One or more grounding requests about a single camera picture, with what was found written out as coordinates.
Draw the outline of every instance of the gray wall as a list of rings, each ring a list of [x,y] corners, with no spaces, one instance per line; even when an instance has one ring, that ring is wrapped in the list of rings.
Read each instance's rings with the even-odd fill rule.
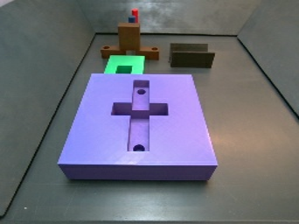
[[[18,0],[0,8],[0,216],[92,38],[74,0]]]
[[[299,115],[299,1],[265,0],[238,38]]]
[[[118,32],[138,8],[142,32],[238,35],[261,0],[78,0],[95,32]]]

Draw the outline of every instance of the dark brown block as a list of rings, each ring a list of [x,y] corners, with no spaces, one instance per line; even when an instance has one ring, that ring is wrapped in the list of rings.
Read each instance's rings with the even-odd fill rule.
[[[119,48],[123,51],[138,51],[141,48],[141,24],[119,23]]]
[[[211,68],[214,57],[207,44],[171,44],[171,67]]]
[[[126,55],[127,51],[122,51],[118,45],[105,45],[101,48],[102,58],[109,59],[110,55]]]
[[[147,60],[159,60],[159,52],[159,48],[155,46],[142,46],[135,54],[143,55]]]

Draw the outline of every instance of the circular hole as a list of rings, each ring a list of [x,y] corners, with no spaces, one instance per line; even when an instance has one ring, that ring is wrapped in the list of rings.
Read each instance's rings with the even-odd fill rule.
[[[143,95],[146,93],[146,91],[143,89],[138,89],[137,92]]]
[[[134,148],[134,151],[146,151],[146,147],[142,144],[138,144]]]

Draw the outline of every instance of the shape sorter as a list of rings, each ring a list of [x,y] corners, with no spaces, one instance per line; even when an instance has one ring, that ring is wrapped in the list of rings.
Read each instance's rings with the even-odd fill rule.
[[[193,76],[94,73],[59,166],[70,179],[209,180],[218,160]]]

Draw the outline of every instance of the toy block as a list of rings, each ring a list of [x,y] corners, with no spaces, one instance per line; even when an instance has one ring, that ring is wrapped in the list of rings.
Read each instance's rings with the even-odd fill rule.
[[[59,166],[68,179],[209,180],[218,159],[193,76],[92,74]]]
[[[141,48],[141,24],[119,23],[118,37],[121,50],[138,51]]]
[[[127,19],[129,23],[135,23],[137,22],[137,16],[130,16]]]
[[[146,67],[145,56],[111,55],[105,74],[143,74]]]
[[[135,16],[135,22],[139,23],[138,9],[133,9],[133,16]]]
[[[209,52],[207,44],[171,43],[171,67],[211,68],[215,52]]]
[[[105,45],[101,48],[102,58],[109,59],[110,55],[126,55],[127,51],[122,51],[118,45]]]
[[[139,51],[135,52],[137,55],[145,55],[147,60],[159,60],[159,48],[155,46],[142,46]]]

